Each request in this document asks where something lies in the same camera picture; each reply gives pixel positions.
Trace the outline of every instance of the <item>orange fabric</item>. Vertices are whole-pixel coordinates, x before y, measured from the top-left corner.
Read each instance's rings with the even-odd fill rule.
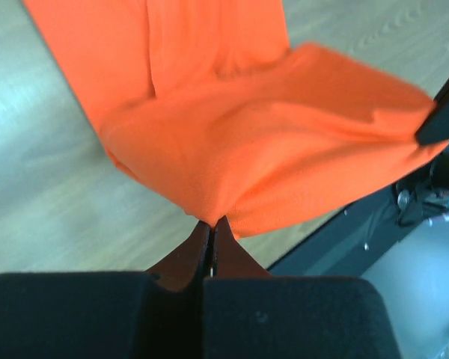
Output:
[[[107,153],[214,225],[252,236],[422,166],[434,107],[317,44],[290,49],[278,0],[25,0]]]

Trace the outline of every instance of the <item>towel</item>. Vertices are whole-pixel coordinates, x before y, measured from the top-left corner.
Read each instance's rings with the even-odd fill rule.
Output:
[[[279,0],[25,4],[116,166],[237,238],[351,203],[447,145],[415,140],[435,107],[422,90],[291,49]]]

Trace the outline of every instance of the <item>light wood surface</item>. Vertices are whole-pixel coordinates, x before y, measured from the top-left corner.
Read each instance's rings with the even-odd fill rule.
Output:
[[[284,7],[294,46],[319,41],[430,94],[449,76],[449,0]],[[267,266],[329,217],[240,243]],[[24,7],[0,0],[0,272],[147,269],[195,222],[114,168]]]

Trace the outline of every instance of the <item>orange cloth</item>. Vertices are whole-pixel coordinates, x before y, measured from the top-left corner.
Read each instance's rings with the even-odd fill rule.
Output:
[[[398,180],[447,143],[416,87],[319,45],[278,0],[25,0],[113,162],[236,237]]]

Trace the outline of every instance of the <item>table surface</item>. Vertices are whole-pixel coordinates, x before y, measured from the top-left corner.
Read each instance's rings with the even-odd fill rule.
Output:
[[[431,95],[449,76],[449,0],[284,8],[294,46],[319,41]],[[331,216],[240,243],[267,266]],[[0,272],[146,269],[195,223],[115,169],[25,8],[1,0]]]

